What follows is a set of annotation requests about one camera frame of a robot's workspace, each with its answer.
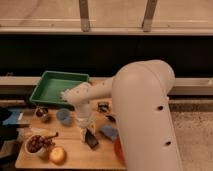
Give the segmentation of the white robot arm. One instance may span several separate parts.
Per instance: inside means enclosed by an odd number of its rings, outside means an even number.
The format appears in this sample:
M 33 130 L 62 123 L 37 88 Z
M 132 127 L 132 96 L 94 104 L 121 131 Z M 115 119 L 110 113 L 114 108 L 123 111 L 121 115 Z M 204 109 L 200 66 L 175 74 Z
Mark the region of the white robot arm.
M 130 63 L 99 84 L 84 82 L 61 93 L 77 113 L 77 123 L 91 123 L 89 102 L 111 98 L 127 171 L 183 171 L 168 93 L 175 82 L 162 60 Z

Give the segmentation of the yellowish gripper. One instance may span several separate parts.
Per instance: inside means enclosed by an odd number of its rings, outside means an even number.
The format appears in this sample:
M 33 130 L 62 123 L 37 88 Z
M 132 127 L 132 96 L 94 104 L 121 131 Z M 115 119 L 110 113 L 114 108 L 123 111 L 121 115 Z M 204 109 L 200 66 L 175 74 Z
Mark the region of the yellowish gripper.
M 79 129 L 79 133 L 80 133 L 80 139 L 82 142 L 85 142 L 85 138 L 86 138 L 86 132 L 89 130 L 93 135 L 95 135 L 96 132 L 96 124 L 93 121 L 92 123 L 89 124 L 88 127 L 78 127 Z

